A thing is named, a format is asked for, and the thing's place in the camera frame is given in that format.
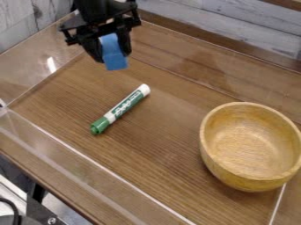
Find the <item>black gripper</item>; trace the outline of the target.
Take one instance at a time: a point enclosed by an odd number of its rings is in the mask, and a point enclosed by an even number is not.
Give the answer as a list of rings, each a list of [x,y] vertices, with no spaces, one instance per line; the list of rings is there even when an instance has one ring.
[[[98,37],[116,33],[125,56],[132,54],[130,32],[141,25],[137,0],[74,0],[78,14],[59,26],[69,45],[82,44],[92,58],[104,63]]]

